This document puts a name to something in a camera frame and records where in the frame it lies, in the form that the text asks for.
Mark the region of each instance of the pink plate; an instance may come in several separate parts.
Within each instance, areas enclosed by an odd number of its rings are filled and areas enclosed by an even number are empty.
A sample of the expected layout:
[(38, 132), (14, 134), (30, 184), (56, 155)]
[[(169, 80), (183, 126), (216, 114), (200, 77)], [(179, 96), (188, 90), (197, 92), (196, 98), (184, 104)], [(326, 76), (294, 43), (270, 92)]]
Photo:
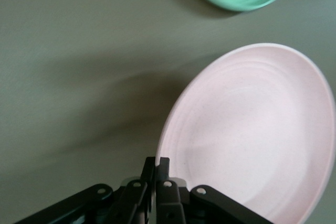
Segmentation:
[(277, 44), (238, 48), (184, 90), (157, 151), (188, 189), (205, 184), (277, 223), (302, 223), (335, 155), (334, 100), (320, 70)]

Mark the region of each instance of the gray table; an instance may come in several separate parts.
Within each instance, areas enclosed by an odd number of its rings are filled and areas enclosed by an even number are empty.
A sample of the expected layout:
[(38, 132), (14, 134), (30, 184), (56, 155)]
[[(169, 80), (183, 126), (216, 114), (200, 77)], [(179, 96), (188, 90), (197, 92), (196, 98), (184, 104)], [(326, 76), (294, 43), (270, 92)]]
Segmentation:
[[(336, 0), (235, 14), (203, 0), (0, 0), (0, 223), (153, 156), (179, 94), (214, 59), (276, 42), (336, 92)], [(336, 172), (307, 223), (334, 224)]]

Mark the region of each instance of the gray surface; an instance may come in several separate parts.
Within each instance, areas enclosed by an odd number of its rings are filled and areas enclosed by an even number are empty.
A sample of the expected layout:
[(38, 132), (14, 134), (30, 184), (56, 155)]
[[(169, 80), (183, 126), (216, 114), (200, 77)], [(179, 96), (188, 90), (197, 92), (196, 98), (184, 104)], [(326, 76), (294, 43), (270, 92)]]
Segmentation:
[[(155, 155), (188, 82), (255, 42), (296, 48), (336, 92), (336, 1), (234, 14), (203, 0), (0, 0), (0, 223)], [(336, 172), (307, 223), (334, 224)]]

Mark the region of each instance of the white plate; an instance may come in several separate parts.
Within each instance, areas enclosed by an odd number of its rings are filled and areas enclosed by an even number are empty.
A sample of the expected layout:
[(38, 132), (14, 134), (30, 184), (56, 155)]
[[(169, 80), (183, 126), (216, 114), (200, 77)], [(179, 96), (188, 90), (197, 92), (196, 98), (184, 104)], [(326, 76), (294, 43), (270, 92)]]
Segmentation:
[(300, 52), (236, 49), (184, 90), (157, 151), (188, 189), (206, 184), (268, 220), (302, 223), (320, 199), (335, 154), (332, 93)]

